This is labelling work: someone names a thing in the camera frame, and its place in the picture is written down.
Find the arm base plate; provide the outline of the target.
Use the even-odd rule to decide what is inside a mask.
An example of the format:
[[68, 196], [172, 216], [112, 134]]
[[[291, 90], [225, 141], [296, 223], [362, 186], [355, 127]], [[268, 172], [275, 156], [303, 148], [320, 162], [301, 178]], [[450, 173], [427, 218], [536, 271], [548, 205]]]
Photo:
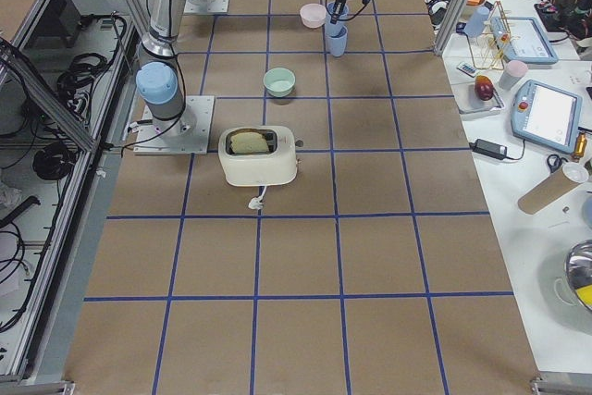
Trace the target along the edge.
[[186, 0], [185, 15], [216, 15], [228, 13], [229, 0]]
[[168, 125], [156, 120], [149, 107], [143, 109], [142, 118], [150, 123], [138, 131], [140, 143], [132, 146], [138, 155], [206, 154], [214, 112], [215, 97], [212, 95], [189, 95], [184, 113], [175, 126], [162, 134]]

